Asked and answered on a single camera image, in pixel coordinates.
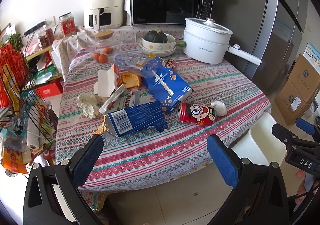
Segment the person's right hand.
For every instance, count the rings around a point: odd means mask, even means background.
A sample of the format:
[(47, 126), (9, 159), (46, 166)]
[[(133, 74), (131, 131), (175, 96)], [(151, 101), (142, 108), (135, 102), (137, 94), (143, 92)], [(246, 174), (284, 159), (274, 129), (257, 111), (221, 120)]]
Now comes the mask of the person's right hand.
[[(296, 178), (297, 179), (302, 179), (302, 178), (305, 178), (306, 176), (306, 172), (303, 171), (303, 170), (299, 170), (297, 171), (296, 173)], [(304, 187), (304, 183), (305, 183), (305, 180), (302, 181), (302, 183), (300, 184), (300, 186), (298, 187), (298, 190), (297, 190), (297, 198), (295, 199), (295, 203), (296, 204), (300, 204), (305, 196), (300, 196), (304, 193), (306, 193), (306, 188)], [(319, 181), (315, 181), (314, 184), (313, 184), (313, 188), (314, 188), (314, 191), (313, 193), (316, 194), (317, 193), (317, 190), (319, 188)]]

